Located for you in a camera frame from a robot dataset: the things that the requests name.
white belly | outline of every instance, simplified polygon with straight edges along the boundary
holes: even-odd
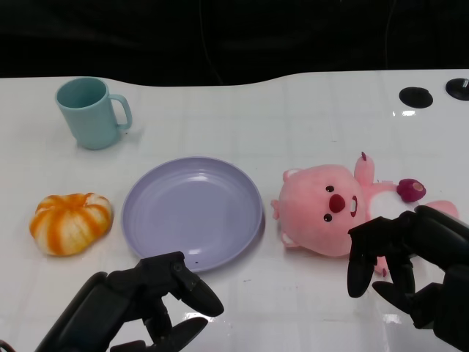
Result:
[[[406,210],[413,211],[417,205],[417,202],[404,203],[395,191],[384,191],[372,198],[369,213],[372,219],[378,216],[395,219]]]

white table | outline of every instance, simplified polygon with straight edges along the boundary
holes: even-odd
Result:
[[[134,126],[102,151],[77,148],[55,106],[68,78],[0,80],[0,338],[33,351],[82,284],[97,271],[137,263],[120,227],[125,195],[146,171],[184,155],[236,164],[257,184],[265,205],[260,243],[238,260],[202,274],[225,313],[186,348],[197,352],[453,351],[431,331],[372,290],[347,295],[346,259],[286,252],[269,206],[282,172],[319,164],[353,165],[374,158],[378,180],[413,177],[425,200],[450,199],[469,221],[468,104],[444,92],[469,70],[306,73],[238,87],[139,87],[106,80],[127,97]],[[425,87],[435,102],[411,109],[405,87]],[[37,203],[49,194],[97,192],[115,209],[114,226],[81,255],[43,256],[28,230]],[[443,273],[417,259],[418,288]],[[173,323],[196,315],[172,297]],[[140,321],[111,345],[145,339]]]

plate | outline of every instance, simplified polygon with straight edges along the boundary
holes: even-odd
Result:
[[[239,255],[261,230],[262,200],[236,166],[213,158],[182,158],[145,174],[122,209],[122,230],[140,257],[175,251],[192,271]]]

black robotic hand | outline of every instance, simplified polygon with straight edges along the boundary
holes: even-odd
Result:
[[[70,302],[36,352],[105,352],[125,322],[142,319],[154,342],[130,342],[111,352],[178,352],[207,325],[188,319],[175,327],[161,300],[166,294],[215,317],[224,308],[214,292],[185,267],[181,252],[140,260],[134,269],[93,275]],[[0,344],[7,352],[8,345]]]
[[[410,315],[417,329],[469,351],[469,227],[438,210],[418,206],[397,219],[376,218],[349,231],[352,238],[347,273],[349,296],[362,296],[377,257],[385,256],[393,283],[374,282],[389,303]],[[412,256],[445,271],[443,284],[416,293]]]

light blue mug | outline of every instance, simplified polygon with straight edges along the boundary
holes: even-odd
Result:
[[[127,123],[119,125],[111,99],[124,107]],[[56,93],[56,102],[77,142],[87,149],[103,149],[120,139],[119,130],[132,125],[132,113],[125,98],[109,94],[109,88],[98,78],[83,77],[67,82]]]

